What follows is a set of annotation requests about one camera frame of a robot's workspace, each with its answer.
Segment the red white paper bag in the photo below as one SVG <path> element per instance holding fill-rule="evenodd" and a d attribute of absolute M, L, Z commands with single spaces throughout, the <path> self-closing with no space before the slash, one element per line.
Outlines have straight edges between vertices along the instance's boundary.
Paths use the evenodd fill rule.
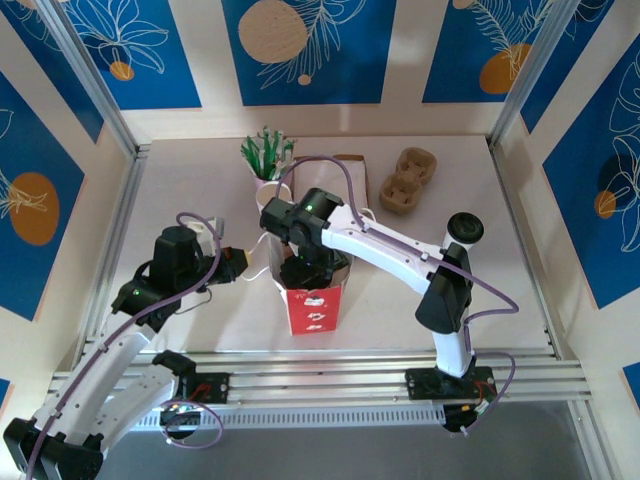
<path fill-rule="evenodd" d="M 294 283 L 295 288 L 290 288 L 290 282 L 283 280 L 281 270 L 286 262 L 290 263 L 290 258 L 297 260 L 297 257 L 289 246 L 284 246 L 274 235 L 264 232 L 247 253 L 248 260 L 258 258 L 258 250 L 263 241 L 266 241 L 264 247 L 268 248 L 268 265 L 252 277 L 246 277 L 244 274 L 241 277 L 245 281 L 253 281 L 264 272 L 269 272 L 284 302 L 292 336 L 335 331 L 353 258 L 337 252 L 344 263 L 339 268 L 334 268 L 331 280 L 323 288 L 311 288 L 300 283 Z"/>

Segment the white paper cup stack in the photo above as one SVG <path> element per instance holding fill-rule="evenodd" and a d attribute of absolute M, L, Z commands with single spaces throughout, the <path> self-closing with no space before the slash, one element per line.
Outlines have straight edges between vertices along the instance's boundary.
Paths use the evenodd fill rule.
<path fill-rule="evenodd" d="M 255 201 L 258 212 L 262 213 L 264 207 L 274 197 L 277 197 L 289 204 L 293 203 L 292 192 L 288 185 L 279 185 L 276 181 L 266 182 L 256 191 Z"/>

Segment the brown pulp cup carrier stack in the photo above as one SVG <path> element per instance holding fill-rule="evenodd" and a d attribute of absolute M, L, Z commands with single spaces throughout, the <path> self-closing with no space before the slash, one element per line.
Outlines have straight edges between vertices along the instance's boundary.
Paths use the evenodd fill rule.
<path fill-rule="evenodd" d="M 398 157 L 395 171 L 385 178 L 380 188 L 382 207 L 398 215 L 411 213 L 436 168 L 437 159 L 431 152 L 418 147 L 405 148 Z"/>

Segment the black plastic cup lid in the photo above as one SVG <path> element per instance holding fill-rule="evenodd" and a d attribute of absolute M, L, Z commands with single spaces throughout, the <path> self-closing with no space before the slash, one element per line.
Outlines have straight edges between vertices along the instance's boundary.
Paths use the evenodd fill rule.
<path fill-rule="evenodd" d="M 458 212 L 449 219 L 447 233 L 456 243 L 474 245 L 484 236 L 484 225 L 476 215 Z"/>

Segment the green white wrapped straws bundle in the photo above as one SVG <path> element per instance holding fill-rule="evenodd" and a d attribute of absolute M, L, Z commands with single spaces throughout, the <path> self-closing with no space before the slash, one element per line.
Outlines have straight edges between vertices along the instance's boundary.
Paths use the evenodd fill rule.
<path fill-rule="evenodd" d="M 293 163 L 295 141 L 282 130 L 264 126 L 254 136 L 247 136 L 240 151 L 256 178 L 280 180 Z"/>

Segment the small controller circuit board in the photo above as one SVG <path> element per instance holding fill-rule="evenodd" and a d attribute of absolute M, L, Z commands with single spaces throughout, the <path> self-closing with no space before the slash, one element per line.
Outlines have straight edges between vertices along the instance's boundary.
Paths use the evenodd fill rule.
<path fill-rule="evenodd" d="M 198 427 L 203 409 L 189 403 L 169 403 L 160 414 L 160 425 L 169 428 Z"/>
<path fill-rule="evenodd" d="M 472 425 L 493 407 L 492 402 L 483 400 L 480 404 L 445 405 L 444 428 L 452 433 L 468 435 Z"/>

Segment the aluminium table edge rail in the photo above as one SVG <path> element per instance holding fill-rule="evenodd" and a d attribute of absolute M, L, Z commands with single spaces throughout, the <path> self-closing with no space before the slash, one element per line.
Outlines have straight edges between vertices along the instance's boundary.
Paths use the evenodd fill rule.
<path fill-rule="evenodd" d="M 504 154 L 502 153 L 500 147 L 490 147 L 489 151 L 494 164 L 496 176 L 505 199 L 505 203 L 511 216 L 511 221 L 513 223 L 516 237 L 518 239 L 520 250 L 524 259 L 525 268 L 536 297 L 538 310 L 540 311 L 544 321 L 543 330 L 547 337 L 548 344 L 552 347 L 553 354 L 556 359 L 565 360 L 566 354 L 564 352 L 564 347 L 558 339 L 558 335 L 556 333 L 554 325 L 554 319 L 552 318 L 549 306 L 542 291 L 540 281 L 537 277 L 537 272 L 534 264 L 535 258 L 531 249 L 529 248 L 529 244 L 527 241 L 524 211 L 519 204 L 519 199 L 516 197 L 513 188 L 508 182 L 506 170 L 503 166 Z"/>
<path fill-rule="evenodd" d="M 106 236 L 99 270 L 89 290 L 89 301 L 83 313 L 78 340 L 71 359 L 72 367 L 79 363 L 87 339 L 95 335 L 102 325 L 108 295 L 150 150 L 150 143 L 142 144 L 138 148 L 137 155 L 127 171 L 125 182 L 119 193 L 114 216 Z"/>

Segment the aluminium rail base frame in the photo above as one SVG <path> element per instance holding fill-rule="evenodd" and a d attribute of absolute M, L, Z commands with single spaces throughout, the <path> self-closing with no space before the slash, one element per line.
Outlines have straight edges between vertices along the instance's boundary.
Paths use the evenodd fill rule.
<path fill-rule="evenodd" d="M 200 372 L 226 372 L 235 408 L 382 406 L 409 402 L 404 375 L 432 367 L 432 351 L 190 352 Z M 503 402 L 587 401 L 591 389 L 577 360 L 533 350 L 478 355 L 478 365 L 507 389 Z"/>

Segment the aluminium frame post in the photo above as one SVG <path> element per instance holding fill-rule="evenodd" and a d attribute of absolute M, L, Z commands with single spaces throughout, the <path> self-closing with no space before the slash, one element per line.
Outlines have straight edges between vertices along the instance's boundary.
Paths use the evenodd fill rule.
<path fill-rule="evenodd" d="M 137 158 L 139 145 L 63 5 L 58 0 L 35 0 L 35 3 L 47 29 L 92 102 L 111 128 L 117 143 L 126 156 L 134 161 Z"/>
<path fill-rule="evenodd" d="M 506 96 L 500 114 L 487 137 L 490 151 L 501 143 L 570 23 L 581 0 L 555 0 L 549 16 L 542 24 L 524 66 Z"/>

